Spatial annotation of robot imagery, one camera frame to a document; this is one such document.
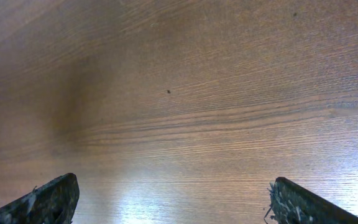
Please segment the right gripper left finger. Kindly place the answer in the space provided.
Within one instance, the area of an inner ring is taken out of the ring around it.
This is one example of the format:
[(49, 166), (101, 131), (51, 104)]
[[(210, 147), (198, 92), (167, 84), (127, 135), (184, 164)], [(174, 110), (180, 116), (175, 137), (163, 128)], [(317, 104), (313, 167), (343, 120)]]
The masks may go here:
[(1, 207), (0, 224), (71, 224), (79, 197), (76, 175), (61, 175)]

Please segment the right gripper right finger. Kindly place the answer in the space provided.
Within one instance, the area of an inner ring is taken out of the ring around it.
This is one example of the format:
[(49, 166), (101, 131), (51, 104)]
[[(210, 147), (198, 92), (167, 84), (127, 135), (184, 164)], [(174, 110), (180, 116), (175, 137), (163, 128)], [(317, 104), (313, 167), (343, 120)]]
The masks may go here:
[(264, 218), (278, 224), (358, 224), (358, 216), (285, 177), (268, 188), (270, 205)]

